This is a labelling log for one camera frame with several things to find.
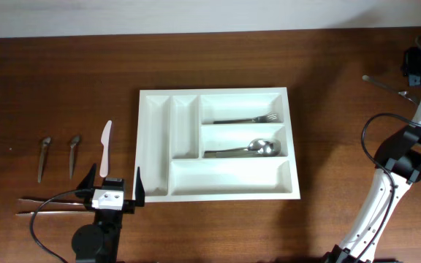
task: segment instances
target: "metal fork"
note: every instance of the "metal fork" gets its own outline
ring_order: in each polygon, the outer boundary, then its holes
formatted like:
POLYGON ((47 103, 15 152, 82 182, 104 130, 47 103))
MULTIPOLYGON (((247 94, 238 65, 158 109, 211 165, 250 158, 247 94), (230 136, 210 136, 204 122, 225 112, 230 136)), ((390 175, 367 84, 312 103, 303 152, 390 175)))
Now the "metal fork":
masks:
POLYGON ((272 123, 278 122, 277 113, 269 113, 267 115, 258 116, 256 118, 246 118, 239 120, 229 120, 229 121, 214 121, 214 124, 225 124, 225 123, 272 123))

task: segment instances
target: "white tray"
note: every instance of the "white tray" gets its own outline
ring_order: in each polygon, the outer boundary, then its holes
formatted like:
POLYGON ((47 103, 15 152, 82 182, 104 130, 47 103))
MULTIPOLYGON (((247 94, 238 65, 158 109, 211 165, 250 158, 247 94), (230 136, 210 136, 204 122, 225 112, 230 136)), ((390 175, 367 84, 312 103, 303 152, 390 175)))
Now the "white tray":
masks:
POLYGON ((300 198, 286 88, 141 91, 137 127, 133 189, 140 167, 146 202, 300 198), (280 121, 213 124, 268 113, 280 121), (204 158, 256 138, 279 140, 281 154, 204 158))

